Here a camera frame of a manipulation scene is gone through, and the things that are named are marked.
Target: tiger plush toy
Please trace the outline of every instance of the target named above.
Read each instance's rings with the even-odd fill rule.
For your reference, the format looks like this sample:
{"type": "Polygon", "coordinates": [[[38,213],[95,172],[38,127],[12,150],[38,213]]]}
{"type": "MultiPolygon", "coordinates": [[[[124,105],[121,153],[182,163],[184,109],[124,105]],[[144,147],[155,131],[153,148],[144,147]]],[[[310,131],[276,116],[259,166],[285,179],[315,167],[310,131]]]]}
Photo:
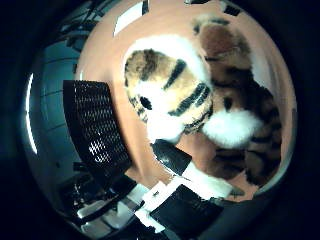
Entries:
{"type": "MultiPolygon", "coordinates": [[[[261,152],[266,156],[258,152],[270,148],[270,141],[262,141],[271,126],[257,113],[260,113],[258,109],[263,109],[263,113],[268,110],[268,99],[273,103],[272,96],[268,91],[260,91],[265,97],[254,92],[262,88],[252,78],[250,50],[244,38],[240,34],[232,35],[228,29],[225,36],[217,35],[220,34],[217,31],[213,38],[217,35],[230,40],[231,36],[235,42],[221,46],[213,39],[215,45],[209,48],[211,44],[206,46],[201,40],[205,39],[205,26],[210,23],[204,19],[197,19],[195,29],[198,29],[209,68],[193,45],[178,35],[139,39],[128,49],[123,63],[129,101],[140,119],[147,123],[151,143],[163,139],[176,144],[182,133],[202,131],[220,146],[214,158],[216,177],[230,179],[246,170],[248,181],[261,186],[275,167],[268,165],[267,151],[261,152]],[[252,104],[254,98],[264,100],[252,104]]],[[[214,23],[224,28],[225,25],[227,21],[223,19],[214,23]]]]}
{"type": "Polygon", "coordinates": [[[177,143],[212,114],[210,75],[191,43],[177,35],[137,40],[124,63],[128,98],[151,143],[177,143]]]}
{"type": "Polygon", "coordinates": [[[200,15],[193,20],[193,29],[205,52],[204,59],[215,86],[214,114],[202,128],[219,146],[213,160],[215,176],[229,179],[245,170],[249,183],[262,186],[281,161],[281,122],[277,105],[271,93],[254,81],[247,41],[240,32],[229,27],[227,20],[212,14],[200,15]],[[230,144],[232,137],[229,135],[220,134],[226,136],[220,139],[217,135],[221,131],[236,137],[232,115],[241,111],[249,111],[260,120],[254,134],[249,139],[244,138],[246,142],[241,144],[230,144]],[[230,121],[221,122],[220,115],[230,121]]]}

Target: stuffed animal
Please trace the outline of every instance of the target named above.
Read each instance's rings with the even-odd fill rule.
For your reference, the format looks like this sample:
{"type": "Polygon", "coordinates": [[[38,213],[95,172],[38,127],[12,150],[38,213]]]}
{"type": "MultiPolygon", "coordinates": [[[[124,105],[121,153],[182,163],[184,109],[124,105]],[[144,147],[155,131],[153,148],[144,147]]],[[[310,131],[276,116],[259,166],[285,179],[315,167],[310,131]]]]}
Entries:
{"type": "Polygon", "coordinates": [[[137,40],[124,57],[125,88],[151,143],[176,144],[212,114],[212,84],[191,43],[178,35],[137,40]]]}
{"type": "Polygon", "coordinates": [[[178,35],[137,40],[124,57],[125,87],[151,143],[176,144],[182,133],[202,131],[219,146],[216,177],[245,169],[262,186],[280,162],[279,113],[253,80],[245,38],[228,24],[208,15],[194,21],[205,61],[178,35]]]}
{"type": "Polygon", "coordinates": [[[202,131],[219,146],[215,176],[229,179],[245,169],[247,180],[262,186],[281,161],[279,111],[253,79],[247,41],[229,25],[212,14],[193,20],[215,86],[213,114],[202,131]]]}

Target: white object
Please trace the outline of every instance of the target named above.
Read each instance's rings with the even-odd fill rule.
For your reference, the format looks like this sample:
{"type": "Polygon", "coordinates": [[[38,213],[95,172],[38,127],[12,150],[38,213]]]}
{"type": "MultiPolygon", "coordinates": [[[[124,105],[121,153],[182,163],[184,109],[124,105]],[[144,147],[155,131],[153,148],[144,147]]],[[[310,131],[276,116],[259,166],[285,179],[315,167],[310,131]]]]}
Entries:
{"type": "Polygon", "coordinates": [[[221,110],[212,114],[202,132],[221,147],[243,148],[262,124],[250,111],[221,110]]]}
{"type": "Polygon", "coordinates": [[[118,17],[113,36],[142,16],[142,5],[143,2],[139,2],[118,17]]]}

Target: chair backrest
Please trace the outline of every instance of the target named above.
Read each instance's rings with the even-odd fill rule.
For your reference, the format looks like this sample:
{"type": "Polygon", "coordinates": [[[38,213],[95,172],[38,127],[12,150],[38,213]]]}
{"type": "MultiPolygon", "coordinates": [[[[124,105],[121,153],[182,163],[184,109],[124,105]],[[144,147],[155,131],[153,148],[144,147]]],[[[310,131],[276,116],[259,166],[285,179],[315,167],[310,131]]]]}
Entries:
{"type": "Polygon", "coordinates": [[[70,137],[82,162],[98,184],[108,189],[132,165],[108,85],[64,81],[63,106],[70,137]]]}

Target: white fur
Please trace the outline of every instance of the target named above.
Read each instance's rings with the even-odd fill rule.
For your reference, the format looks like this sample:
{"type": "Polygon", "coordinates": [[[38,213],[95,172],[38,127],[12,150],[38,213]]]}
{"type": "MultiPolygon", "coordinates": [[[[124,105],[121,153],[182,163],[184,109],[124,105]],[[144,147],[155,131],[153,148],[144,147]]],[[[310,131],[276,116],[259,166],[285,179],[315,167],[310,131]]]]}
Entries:
{"type": "Polygon", "coordinates": [[[194,76],[212,88],[208,69],[206,69],[192,44],[187,39],[174,34],[151,36],[136,40],[124,56],[123,71],[127,58],[131,53],[147,49],[153,49],[174,59],[182,59],[187,63],[194,76]]]}
{"type": "Polygon", "coordinates": [[[168,115],[165,92],[155,83],[140,82],[135,88],[135,94],[148,98],[152,110],[146,110],[148,115],[147,132],[151,143],[163,139],[176,144],[184,130],[184,125],[178,117],[168,115]]]}
{"type": "Polygon", "coordinates": [[[163,114],[168,112],[168,106],[165,101],[166,93],[159,84],[140,81],[134,89],[134,93],[138,96],[148,98],[154,111],[163,114]]]}
{"type": "Polygon", "coordinates": [[[214,113],[202,128],[203,133],[224,148],[243,148],[262,126],[250,111],[225,110],[214,113]]]}
{"type": "Polygon", "coordinates": [[[157,111],[147,111],[147,132],[151,143],[156,139],[163,139],[173,144],[179,142],[184,125],[177,117],[161,114],[157,111]]]}

